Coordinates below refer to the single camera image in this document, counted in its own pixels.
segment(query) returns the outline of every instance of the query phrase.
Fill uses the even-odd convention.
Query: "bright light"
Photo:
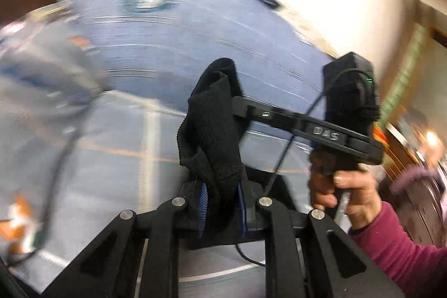
[[[431,146],[435,146],[438,143],[438,138],[435,133],[427,132],[427,141]]]

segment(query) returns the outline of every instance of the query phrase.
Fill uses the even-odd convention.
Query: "brown furniture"
[[[388,130],[385,135],[390,148],[386,177],[379,186],[382,200],[393,206],[405,232],[414,242],[444,246],[446,230],[440,204],[441,186],[435,179],[422,179],[412,182],[403,193],[393,195],[389,189],[391,183],[408,166],[417,164],[417,159]]]

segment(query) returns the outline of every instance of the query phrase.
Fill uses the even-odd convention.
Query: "pink sleeve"
[[[402,289],[406,298],[427,297],[440,284],[447,290],[447,247],[416,245],[403,231],[390,204],[382,204],[381,213],[369,226],[349,232],[352,239]]]

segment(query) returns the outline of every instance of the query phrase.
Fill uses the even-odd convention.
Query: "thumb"
[[[375,189],[375,179],[368,171],[338,171],[334,184],[339,189]]]

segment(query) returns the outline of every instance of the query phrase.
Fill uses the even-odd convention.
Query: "person in pink clothing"
[[[335,188],[353,189],[346,209],[349,235],[398,285],[407,298],[447,297],[447,247],[416,245],[403,231],[393,208],[381,201],[376,181],[368,171],[338,171],[333,181],[320,173],[321,155],[310,156],[311,204],[334,207]]]

